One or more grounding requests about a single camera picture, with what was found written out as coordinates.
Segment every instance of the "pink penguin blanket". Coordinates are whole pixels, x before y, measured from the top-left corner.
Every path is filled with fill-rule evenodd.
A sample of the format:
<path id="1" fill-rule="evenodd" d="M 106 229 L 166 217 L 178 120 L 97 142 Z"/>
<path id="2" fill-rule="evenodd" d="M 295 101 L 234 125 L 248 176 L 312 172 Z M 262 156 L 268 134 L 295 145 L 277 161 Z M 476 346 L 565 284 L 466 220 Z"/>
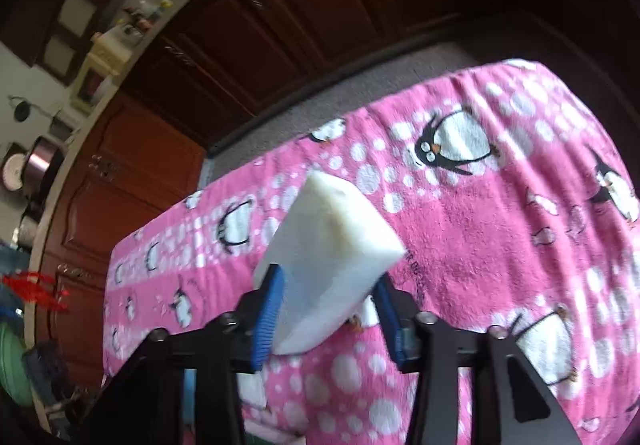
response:
<path id="1" fill-rule="evenodd" d="M 390 270 L 463 329 L 514 325 L 585 444 L 613 444 L 639 406 L 639 204 L 615 146 L 542 64 L 506 60 L 428 80 L 319 127 L 173 206 L 113 250 L 104 366 L 149 330 L 233 309 L 306 174 L 356 184 L 408 251 Z M 310 445 L 404 443 L 417 378 L 379 327 L 344 325 L 261 373 L 245 417 Z M 459 443 L 470 440 L 461 369 Z"/>

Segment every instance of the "screw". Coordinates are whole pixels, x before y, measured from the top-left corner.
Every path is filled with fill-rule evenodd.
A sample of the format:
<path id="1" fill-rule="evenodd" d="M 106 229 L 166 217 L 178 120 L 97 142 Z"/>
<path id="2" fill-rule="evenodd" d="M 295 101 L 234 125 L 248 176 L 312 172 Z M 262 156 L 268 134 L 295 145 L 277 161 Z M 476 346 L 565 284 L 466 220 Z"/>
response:
<path id="1" fill-rule="evenodd" d="M 430 311 L 421 311 L 415 316 L 415 319 L 422 324 L 435 324 L 438 316 Z"/>
<path id="2" fill-rule="evenodd" d="M 235 326 L 238 324 L 238 319 L 236 319 L 236 315 L 233 311 L 228 311 L 220 316 L 220 323 L 223 326 Z"/>
<path id="3" fill-rule="evenodd" d="M 147 337 L 152 342 L 162 342 L 169 336 L 169 332 L 164 328 L 156 328 Z"/>
<path id="4" fill-rule="evenodd" d="M 502 340 L 507 338 L 509 332 L 502 326 L 490 326 L 487 333 L 489 333 L 494 339 Z"/>

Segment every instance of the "kitchen counter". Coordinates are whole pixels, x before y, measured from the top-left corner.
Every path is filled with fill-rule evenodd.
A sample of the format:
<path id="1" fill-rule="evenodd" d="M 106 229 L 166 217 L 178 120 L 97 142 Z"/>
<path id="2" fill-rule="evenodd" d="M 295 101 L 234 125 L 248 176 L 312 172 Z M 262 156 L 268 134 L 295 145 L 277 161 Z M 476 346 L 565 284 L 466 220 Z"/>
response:
<path id="1" fill-rule="evenodd" d="M 86 140 L 89 132 L 100 118 L 100 115 L 105 111 L 111 99 L 116 95 L 116 92 L 118 91 L 121 83 L 129 74 L 130 70 L 138 61 L 142 53 L 144 53 L 149 44 L 152 43 L 155 36 L 162 31 L 164 26 L 175 16 L 178 11 L 180 11 L 183 6 L 188 3 L 188 1 L 189 0 L 180 0 L 173 7 L 169 8 L 162 16 L 162 18 L 154 25 L 154 28 L 149 33 L 147 33 L 142 42 L 135 48 L 132 56 L 128 60 L 122 72 L 119 75 L 114 76 L 113 82 L 105 87 L 105 89 L 103 90 L 103 97 L 95 106 L 94 110 L 89 115 L 87 120 L 83 123 L 82 127 L 75 133 L 73 141 L 69 144 L 66 150 L 65 160 L 63 161 L 63 164 L 58 171 L 49 195 L 45 201 L 42 219 L 40 220 L 40 224 L 38 225 L 33 248 L 31 249 L 31 258 L 29 263 L 29 268 L 31 270 L 40 269 L 42 256 L 44 253 L 45 241 L 49 233 L 49 227 L 56 208 L 56 204 L 65 185 L 65 181 L 68 177 L 69 171 L 71 170 L 73 163 L 76 160 L 76 157 L 78 156 L 82 148 L 82 144 Z M 34 332 L 35 307 L 33 303 L 29 303 L 25 306 L 24 310 L 24 342 L 27 348 L 32 348 L 35 344 Z M 38 420 L 40 424 L 47 431 L 50 431 L 49 424 L 44 412 L 44 406 L 35 393 L 33 393 L 33 398 L 34 407 L 36 409 L 36 413 L 38 414 Z"/>

